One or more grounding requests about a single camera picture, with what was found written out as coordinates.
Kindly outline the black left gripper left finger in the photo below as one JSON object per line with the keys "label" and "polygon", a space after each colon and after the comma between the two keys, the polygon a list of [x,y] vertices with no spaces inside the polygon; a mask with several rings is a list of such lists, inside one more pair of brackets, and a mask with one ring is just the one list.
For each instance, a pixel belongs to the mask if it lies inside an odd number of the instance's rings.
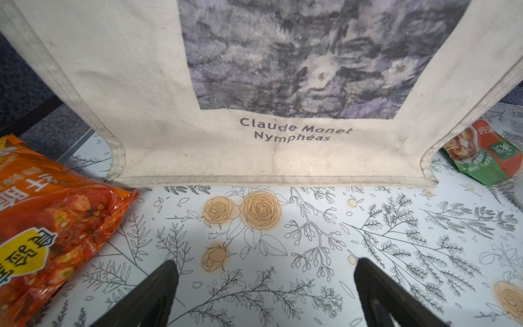
{"label": "black left gripper left finger", "polygon": [[166,327],[178,282],[176,264],[164,262],[93,325]]}

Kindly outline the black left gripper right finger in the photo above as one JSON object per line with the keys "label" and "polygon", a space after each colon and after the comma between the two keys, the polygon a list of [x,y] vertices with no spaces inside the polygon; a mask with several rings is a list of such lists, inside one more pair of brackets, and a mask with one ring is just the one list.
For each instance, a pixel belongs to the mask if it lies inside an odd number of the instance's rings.
{"label": "black left gripper right finger", "polygon": [[368,258],[358,260],[354,281],[368,326],[446,326]]}

